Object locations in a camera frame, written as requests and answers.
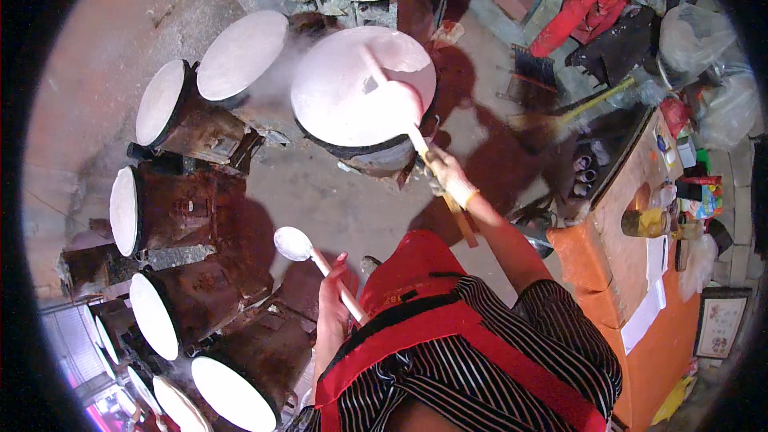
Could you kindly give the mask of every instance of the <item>jar with yellow liquid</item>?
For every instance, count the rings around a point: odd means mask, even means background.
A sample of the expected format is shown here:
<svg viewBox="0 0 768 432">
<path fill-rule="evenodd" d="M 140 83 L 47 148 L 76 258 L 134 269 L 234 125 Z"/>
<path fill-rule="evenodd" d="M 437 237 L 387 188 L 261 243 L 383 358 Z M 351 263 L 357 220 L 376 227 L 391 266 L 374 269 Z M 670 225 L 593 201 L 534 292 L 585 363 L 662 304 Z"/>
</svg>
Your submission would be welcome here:
<svg viewBox="0 0 768 432">
<path fill-rule="evenodd" d="M 633 237 L 656 238 L 667 235 L 671 225 L 671 216 L 667 209 L 662 207 L 627 210 L 621 216 L 621 231 Z"/>
</svg>

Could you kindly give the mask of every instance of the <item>hand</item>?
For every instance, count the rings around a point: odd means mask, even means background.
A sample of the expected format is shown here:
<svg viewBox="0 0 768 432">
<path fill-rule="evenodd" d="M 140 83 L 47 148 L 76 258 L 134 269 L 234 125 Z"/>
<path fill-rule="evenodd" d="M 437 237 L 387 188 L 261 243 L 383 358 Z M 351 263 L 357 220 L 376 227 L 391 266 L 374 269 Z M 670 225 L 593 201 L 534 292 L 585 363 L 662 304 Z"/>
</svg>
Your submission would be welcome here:
<svg viewBox="0 0 768 432">
<path fill-rule="evenodd" d="M 440 185 L 461 207 L 466 208 L 467 202 L 478 192 L 478 188 L 467 180 L 458 160 L 435 146 L 429 148 L 425 159 Z"/>
<path fill-rule="evenodd" d="M 358 279 L 346 266 L 346 252 L 339 255 L 333 263 L 331 273 L 325 277 L 320 284 L 320 294 L 318 302 L 320 306 L 320 316 L 318 319 L 318 328 L 322 326 L 325 330 L 348 329 L 350 320 L 350 311 L 347 310 L 341 301 L 339 293 L 339 283 L 343 283 L 350 290 L 352 295 L 357 294 Z"/>
</svg>

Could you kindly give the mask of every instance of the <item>striped sleeve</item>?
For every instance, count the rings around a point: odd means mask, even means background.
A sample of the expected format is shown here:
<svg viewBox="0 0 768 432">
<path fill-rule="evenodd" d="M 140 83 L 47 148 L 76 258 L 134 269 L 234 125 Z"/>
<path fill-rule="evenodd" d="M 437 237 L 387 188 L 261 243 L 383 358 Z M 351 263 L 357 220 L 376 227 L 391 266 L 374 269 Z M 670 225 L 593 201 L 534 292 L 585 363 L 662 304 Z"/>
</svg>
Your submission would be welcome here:
<svg viewBox="0 0 768 432">
<path fill-rule="evenodd" d="M 602 369 L 613 385 L 612 402 L 621 393 L 621 366 L 608 342 L 581 311 L 571 294 L 552 280 L 526 287 L 513 311 L 538 332 L 549 336 Z"/>
</svg>

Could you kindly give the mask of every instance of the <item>white paper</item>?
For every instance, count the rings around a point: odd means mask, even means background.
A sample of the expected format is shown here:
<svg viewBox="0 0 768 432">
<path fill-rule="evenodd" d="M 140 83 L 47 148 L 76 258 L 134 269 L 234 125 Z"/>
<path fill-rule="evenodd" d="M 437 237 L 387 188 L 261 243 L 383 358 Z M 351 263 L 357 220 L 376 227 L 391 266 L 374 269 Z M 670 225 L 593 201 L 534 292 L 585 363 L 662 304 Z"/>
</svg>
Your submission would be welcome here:
<svg viewBox="0 0 768 432">
<path fill-rule="evenodd" d="M 661 280 L 662 275 L 667 271 L 667 259 L 670 251 L 669 237 L 663 235 L 647 238 L 646 248 L 645 278 L 648 281 L 648 290 L 650 290 L 650 286 Z"/>
<path fill-rule="evenodd" d="M 667 307 L 667 295 L 664 293 L 664 282 L 659 279 L 645 295 L 638 310 L 621 328 L 621 339 L 624 341 L 626 355 L 629 355 L 634 346 L 645 336 L 650 325 L 656 320 L 656 316 L 665 307 Z"/>
</svg>

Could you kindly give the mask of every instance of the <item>gloved hand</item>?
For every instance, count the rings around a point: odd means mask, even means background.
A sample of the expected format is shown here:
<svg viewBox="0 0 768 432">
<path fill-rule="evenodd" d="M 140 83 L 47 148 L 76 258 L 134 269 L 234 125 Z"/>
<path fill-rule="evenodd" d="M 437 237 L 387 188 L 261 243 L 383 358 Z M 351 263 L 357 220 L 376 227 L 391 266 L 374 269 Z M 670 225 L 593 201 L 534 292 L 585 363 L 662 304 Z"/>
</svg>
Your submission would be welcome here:
<svg viewBox="0 0 768 432">
<path fill-rule="evenodd" d="M 430 146 L 426 154 L 426 162 L 447 194 L 453 197 L 462 208 L 466 208 L 469 199 L 478 193 L 478 188 L 467 180 L 458 160 L 445 150 Z"/>
</svg>

